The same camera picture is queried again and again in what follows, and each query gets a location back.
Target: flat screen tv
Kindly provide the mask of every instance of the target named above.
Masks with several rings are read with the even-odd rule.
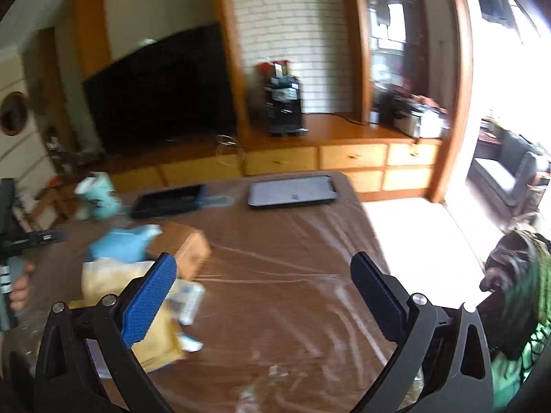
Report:
[[[218,23],[144,46],[83,87],[107,152],[236,131]]]

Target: blue gripper pad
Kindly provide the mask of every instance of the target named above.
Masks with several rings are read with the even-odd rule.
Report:
[[[176,280],[176,261],[163,255],[144,276],[142,286],[122,313],[122,340],[130,348],[142,341]]]
[[[350,272],[354,285],[375,318],[385,339],[402,343],[407,337],[407,291],[393,276],[383,275],[365,253],[352,258]]]

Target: brick wallpaper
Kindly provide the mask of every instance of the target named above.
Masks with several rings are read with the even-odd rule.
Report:
[[[233,0],[244,70],[257,86],[255,66],[288,59],[302,82],[305,113],[352,111],[348,28],[343,0]]]

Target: blue textured pad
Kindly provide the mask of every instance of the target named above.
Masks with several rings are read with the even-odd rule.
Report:
[[[407,336],[406,312],[390,291],[380,272],[357,254],[350,264],[351,277],[385,339],[401,343]]]
[[[175,280],[176,261],[165,255],[122,313],[121,335],[128,348],[145,338]]]

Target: human hand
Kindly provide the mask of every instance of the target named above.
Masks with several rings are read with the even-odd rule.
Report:
[[[10,306],[14,311],[23,310],[29,300],[29,276],[28,273],[33,272],[35,269],[34,264],[28,263],[25,267],[25,272],[21,275],[15,283],[13,283],[13,292],[9,294],[11,301]]]

